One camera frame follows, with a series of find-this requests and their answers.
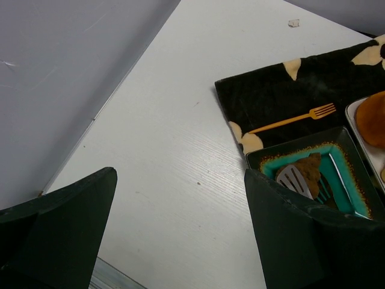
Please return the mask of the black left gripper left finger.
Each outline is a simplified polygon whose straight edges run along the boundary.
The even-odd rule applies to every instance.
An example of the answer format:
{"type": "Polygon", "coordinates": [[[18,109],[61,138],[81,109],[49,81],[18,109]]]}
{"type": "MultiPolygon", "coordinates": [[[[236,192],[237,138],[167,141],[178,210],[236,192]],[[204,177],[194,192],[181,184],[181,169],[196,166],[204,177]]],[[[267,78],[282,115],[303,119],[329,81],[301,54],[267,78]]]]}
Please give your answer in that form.
{"type": "Polygon", "coordinates": [[[116,185],[105,167],[1,210],[1,288],[88,288],[116,185]]]}

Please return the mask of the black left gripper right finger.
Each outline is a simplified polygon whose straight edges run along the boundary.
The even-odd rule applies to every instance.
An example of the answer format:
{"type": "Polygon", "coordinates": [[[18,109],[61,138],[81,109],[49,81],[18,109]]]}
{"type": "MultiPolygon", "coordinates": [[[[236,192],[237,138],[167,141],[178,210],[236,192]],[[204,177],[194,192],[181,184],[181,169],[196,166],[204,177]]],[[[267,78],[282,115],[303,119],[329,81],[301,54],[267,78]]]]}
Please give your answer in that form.
{"type": "Polygon", "coordinates": [[[342,213],[247,169],[268,288],[383,288],[384,223],[342,213]]]}

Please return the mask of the brown chocolate croissant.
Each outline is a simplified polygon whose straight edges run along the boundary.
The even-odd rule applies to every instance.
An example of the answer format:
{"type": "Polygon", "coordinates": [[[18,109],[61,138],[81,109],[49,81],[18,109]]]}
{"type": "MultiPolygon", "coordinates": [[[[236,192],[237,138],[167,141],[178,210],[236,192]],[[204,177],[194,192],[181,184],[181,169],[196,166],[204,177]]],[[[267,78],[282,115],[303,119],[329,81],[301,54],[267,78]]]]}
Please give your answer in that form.
{"type": "Polygon", "coordinates": [[[308,157],[300,158],[293,163],[289,163],[285,166],[279,168],[276,173],[280,173],[286,166],[294,165],[305,178],[307,185],[310,188],[310,192],[313,197],[317,197],[318,195],[318,181],[320,180],[320,171],[319,167],[321,165],[321,154],[320,153],[312,153],[309,154],[308,157]]]}

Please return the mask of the metal tongs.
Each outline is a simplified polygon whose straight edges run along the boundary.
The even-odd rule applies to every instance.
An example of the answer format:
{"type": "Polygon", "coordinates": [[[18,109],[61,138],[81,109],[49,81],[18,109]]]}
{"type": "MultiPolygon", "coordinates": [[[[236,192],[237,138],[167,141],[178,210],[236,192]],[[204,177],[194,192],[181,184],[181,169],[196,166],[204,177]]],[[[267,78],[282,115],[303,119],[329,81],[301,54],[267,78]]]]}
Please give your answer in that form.
{"type": "Polygon", "coordinates": [[[337,209],[336,202],[334,200],[333,191],[330,187],[325,176],[321,173],[320,180],[318,181],[318,195],[313,197],[310,188],[306,183],[305,178],[300,171],[292,164],[286,166],[276,176],[276,182],[280,185],[299,193],[300,195],[307,197],[311,200],[315,200],[330,208],[337,209]]]}

